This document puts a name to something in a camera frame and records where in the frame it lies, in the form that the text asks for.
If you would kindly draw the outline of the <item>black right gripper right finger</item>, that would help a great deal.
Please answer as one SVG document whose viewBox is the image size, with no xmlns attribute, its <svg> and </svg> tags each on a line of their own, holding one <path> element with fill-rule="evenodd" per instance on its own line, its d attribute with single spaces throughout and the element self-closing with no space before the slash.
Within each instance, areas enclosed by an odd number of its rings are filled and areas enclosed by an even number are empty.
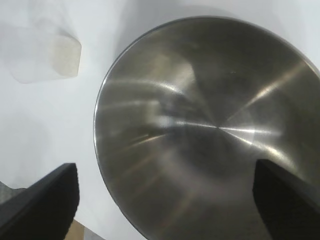
<svg viewBox="0 0 320 240">
<path fill-rule="evenodd" d="M 252 194 L 273 240 L 320 238 L 320 190 L 278 164 L 259 159 Z"/>
</svg>

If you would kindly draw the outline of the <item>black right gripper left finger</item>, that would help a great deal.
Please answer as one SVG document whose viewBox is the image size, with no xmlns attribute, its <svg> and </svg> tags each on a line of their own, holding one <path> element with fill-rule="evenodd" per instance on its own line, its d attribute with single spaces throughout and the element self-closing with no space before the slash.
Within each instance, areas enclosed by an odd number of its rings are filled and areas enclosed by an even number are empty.
<svg viewBox="0 0 320 240">
<path fill-rule="evenodd" d="M 2 240 L 63 240 L 80 202 L 75 163 L 64 163 L 0 205 Z"/>
</svg>

